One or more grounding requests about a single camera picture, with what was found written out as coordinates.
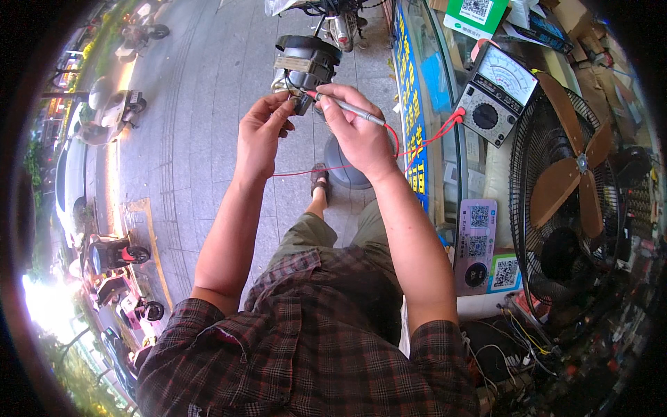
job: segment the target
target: car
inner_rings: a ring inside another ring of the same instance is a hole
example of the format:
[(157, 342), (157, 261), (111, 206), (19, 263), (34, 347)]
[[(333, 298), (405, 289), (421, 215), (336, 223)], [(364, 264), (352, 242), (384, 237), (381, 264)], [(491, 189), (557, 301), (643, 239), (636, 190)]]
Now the car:
[(65, 230), (67, 247), (81, 245), (83, 230), (77, 230), (77, 216), (85, 209), (85, 162), (87, 145), (76, 137), (80, 127), (80, 103), (74, 111), (67, 139), (55, 168), (55, 209)]
[(129, 395), (132, 400), (136, 401), (137, 376), (132, 372), (133, 366), (131, 368), (129, 363), (128, 355), (130, 349), (110, 327), (107, 327), (100, 336), (102, 337), (102, 344), (113, 361), (113, 363), (110, 364), (110, 368), (113, 368), (116, 380), (118, 380), (118, 383), (123, 390), (127, 392), (127, 395)]

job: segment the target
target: electric fan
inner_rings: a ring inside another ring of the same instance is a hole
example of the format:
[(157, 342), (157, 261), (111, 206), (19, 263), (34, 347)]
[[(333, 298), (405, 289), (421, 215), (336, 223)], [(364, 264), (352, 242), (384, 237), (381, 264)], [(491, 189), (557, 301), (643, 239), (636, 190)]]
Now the electric fan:
[(615, 262), (618, 188), (609, 123), (550, 75), (536, 77), (512, 146), (510, 221), (526, 296), (552, 305), (599, 284)]

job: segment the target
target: multimeter knob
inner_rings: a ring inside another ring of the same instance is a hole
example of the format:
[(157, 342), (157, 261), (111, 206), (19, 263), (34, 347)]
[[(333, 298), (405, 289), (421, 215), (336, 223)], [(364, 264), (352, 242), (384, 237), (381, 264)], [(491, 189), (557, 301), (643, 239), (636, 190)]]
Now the multimeter knob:
[(498, 112), (494, 106), (482, 103), (472, 111), (472, 119), (480, 129), (493, 129), (498, 122)]

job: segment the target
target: white car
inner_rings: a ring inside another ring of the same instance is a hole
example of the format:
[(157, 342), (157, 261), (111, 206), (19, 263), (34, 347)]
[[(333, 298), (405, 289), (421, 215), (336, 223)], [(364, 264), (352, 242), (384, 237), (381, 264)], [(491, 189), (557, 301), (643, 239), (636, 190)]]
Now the white car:
[(60, 224), (65, 230), (67, 246), (72, 248), (81, 243), (80, 233), (76, 230), (75, 217), (85, 208), (85, 162), (86, 144), (75, 136), (75, 128), (79, 125), (79, 104), (74, 111), (63, 151), (58, 157), (55, 173), (55, 209)]

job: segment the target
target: sandal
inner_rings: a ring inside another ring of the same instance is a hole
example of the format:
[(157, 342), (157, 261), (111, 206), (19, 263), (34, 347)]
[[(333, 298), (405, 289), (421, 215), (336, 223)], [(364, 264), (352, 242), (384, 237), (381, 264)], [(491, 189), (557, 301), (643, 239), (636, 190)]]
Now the sandal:
[[(318, 162), (313, 166), (315, 169), (325, 169), (326, 166), (322, 162)], [(322, 187), (324, 188), (324, 194), (326, 195), (327, 204), (329, 203), (329, 195), (331, 194), (331, 186), (329, 185), (329, 171), (316, 171), (310, 173), (310, 196), (313, 196), (315, 188)]]

